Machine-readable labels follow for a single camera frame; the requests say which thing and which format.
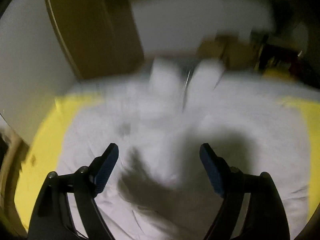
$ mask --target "cardboard box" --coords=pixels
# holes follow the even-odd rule
[[[255,65],[258,49],[253,44],[239,41],[235,35],[220,34],[202,41],[197,56],[221,59],[227,69],[241,70]]]

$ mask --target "yellow object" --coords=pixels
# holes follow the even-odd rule
[[[15,205],[23,226],[28,230],[34,203],[50,171],[57,167],[65,133],[79,109],[100,102],[95,96],[67,96],[56,100],[35,136],[22,164],[15,193]],[[302,99],[285,98],[286,106],[298,108],[308,126],[311,143],[309,218],[320,201],[320,104]]]
[[[308,126],[310,140],[309,213],[311,218],[320,202],[320,104],[302,99],[285,98],[287,106],[300,110]]]
[[[73,118],[82,107],[100,101],[97,96],[89,95],[57,98],[55,106],[40,125],[25,162],[21,165],[14,198],[26,230],[44,179],[50,171],[57,168],[63,138]]]
[[[281,71],[275,68],[267,68],[263,73],[263,77],[281,79],[282,81],[296,82],[296,79],[290,75],[289,71]]]

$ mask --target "wooden furniture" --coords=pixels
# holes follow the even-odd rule
[[[14,204],[14,194],[28,145],[9,128],[9,148],[4,156],[0,169],[0,220],[7,224],[13,234],[26,236],[20,217]]]
[[[128,0],[46,0],[55,33],[80,79],[134,72],[143,51]]]

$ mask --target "white bed sheet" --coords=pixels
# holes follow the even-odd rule
[[[204,72],[197,71],[191,79],[183,111],[183,83],[171,66],[151,76],[150,82],[139,77],[113,89],[98,85],[106,103],[82,110],[69,128],[58,174],[89,165],[111,142],[119,146],[119,160],[96,198],[116,239],[203,239],[222,203],[199,159],[205,142],[230,166],[248,174],[271,174],[292,239],[306,224],[307,130],[300,114],[276,99],[291,92],[313,98],[319,93],[285,88],[282,94],[272,82],[246,77],[239,82],[231,75],[220,79],[221,66],[211,64],[213,71],[203,65],[198,70]],[[215,81],[204,84],[203,73]],[[157,85],[154,81],[161,75],[173,78]],[[74,198],[69,199],[75,225],[85,234]],[[240,228],[241,221],[234,236]]]

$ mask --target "white wall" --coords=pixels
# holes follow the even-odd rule
[[[0,115],[0,128],[4,127],[7,123],[5,122],[5,120],[3,119],[2,115]]]
[[[252,28],[272,29],[270,8],[252,0],[140,0],[132,11],[146,55],[196,51],[221,30],[248,40]]]
[[[44,0],[13,0],[0,19],[0,112],[31,143],[37,127],[75,81]]]

